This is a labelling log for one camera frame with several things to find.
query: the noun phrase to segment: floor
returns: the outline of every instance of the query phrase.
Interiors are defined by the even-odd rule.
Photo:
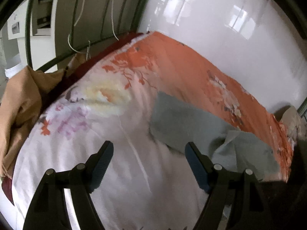
[[[273,0],[149,0],[139,30],[193,48],[271,113],[307,97],[307,43]]]

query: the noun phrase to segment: white wall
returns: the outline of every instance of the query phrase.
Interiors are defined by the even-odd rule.
[[[149,0],[139,30],[193,48],[269,112],[307,96],[306,43],[273,0]]]
[[[25,38],[17,39],[19,46],[19,54],[22,63],[27,63],[27,55],[25,48]],[[46,64],[48,61],[56,57],[54,45],[51,36],[31,36],[31,58],[32,66],[34,70],[37,70],[42,65]]]
[[[8,38],[7,23],[2,28],[2,47],[6,63],[19,53],[17,39],[9,40]]]

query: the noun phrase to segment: bed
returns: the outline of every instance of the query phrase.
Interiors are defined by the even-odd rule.
[[[137,28],[145,1],[139,1],[131,30]],[[190,229],[207,195],[199,189],[185,158],[148,131],[158,91],[256,135],[272,147],[280,166],[267,180],[287,181],[293,149],[285,128],[238,82],[158,32],[128,36],[122,32],[121,36],[50,93],[50,106],[18,155],[13,180],[3,184],[8,197],[11,188],[11,199],[22,217],[47,169],[69,170],[111,140],[115,158],[102,189],[92,195],[105,227]],[[40,70],[47,71],[72,54],[59,56]],[[78,229],[69,191],[65,193],[71,224]],[[137,202],[134,210],[130,210],[131,201]]]

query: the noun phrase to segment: metal bed frame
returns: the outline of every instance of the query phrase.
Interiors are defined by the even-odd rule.
[[[30,45],[30,25],[31,25],[31,12],[32,12],[32,7],[33,7],[33,1],[34,0],[29,0],[29,3],[28,3],[27,14],[26,14],[26,33],[25,33],[26,57],[27,57],[28,65],[31,68],[33,66],[32,66],[32,58],[31,58],[31,45]],[[70,44],[72,46],[73,46],[73,38],[74,38],[74,24],[75,24],[75,19],[76,19],[76,10],[77,10],[78,2],[79,2],[79,0],[75,1],[75,7],[74,7],[74,11],[73,11],[73,18],[72,18],[72,26],[71,26],[71,32],[70,32]],[[138,1],[130,29],[120,32],[120,25],[121,25],[121,22],[122,22],[122,15],[123,15],[123,12],[124,12],[124,9],[125,9],[126,2],[127,2],[127,0],[123,0],[122,6],[121,6],[121,11],[120,11],[120,14],[119,14],[119,21],[118,21],[118,24],[117,24],[117,28],[115,29],[115,32],[117,33],[117,35],[121,35],[121,34],[130,32],[130,31],[136,31],[137,30],[147,0],[139,0]],[[100,39],[95,41],[95,42],[91,42],[91,46],[114,37],[113,35],[105,37],[102,34],[103,29],[104,29],[104,25],[105,25],[105,18],[106,18],[106,14],[107,14],[109,4],[110,4],[110,0],[106,0],[105,6],[104,6],[104,9],[103,9],[103,14],[102,14],[102,27],[101,27]],[[82,50],[86,47],[88,47],[88,44],[86,44],[84,46],[77,47],[75,49],[77,51],[80,51],[80,50]],[[75,52],[73,50],[70,50],[70,51],[68,51],[64,54],[61,54],[61,55],[55,57],[54,59],[48,61],[46,64],[41,66],[38,70],[46,72],[47,70],[49,70],[50,68],[52,68],[53,66],[55,66],[59,62],[65,60],[66,58],[72,56],[73,54],[75,54]]]
[[[300,115],[300,117],[301,118],[305,118],[305,120],[307,122],[307,118],[306,118],[306,116],[307,116],[307,98],[305,98],[304,102],[298,108],[297,112]]]

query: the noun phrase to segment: cable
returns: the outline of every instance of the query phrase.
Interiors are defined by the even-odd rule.
[[[77,51],[76,49],[74,49],[71,45],[70,45],[70,34],[68,35],[68,38],[67,38],[67,42],[68,42],[68,45],[70,46],[70,48],[72,49],[72,50],[74,50],[76,53],[83,53],[83,54],[86,54],[86,60],[88,59],[88,56],[90,56],[90,58],[91,58],[91,55],[90,55],[90,47],[91,47],[91,42],[90,41],[88,41],[89,42],[89,44],[88,44],[88,47],[87,47],[87,51],[86,52],[79,52],[79,51]]]
[[[112,20],[112,31],[115,36],[115,38],[119,41],[119,39],[116,37],[115,32],[114,32],[114,22],[113,22],[113,6],[114,6],[114,0],[112,0],[112,7],[111,7],[111,20]]]
[[[80,18],[81,18],[81,16],[82,16],[83,9],[84,9],[84,4],[85,4],[85,0],[83,0],[83,2],[82,2],[81,12],[80,12],[80,14],[79,14],[78,19],[76,20],[76,22],[75,22],[75,24],[74,24],[74,27],[78,24],[78,22],[79,22],[79,20],[80,20]]]

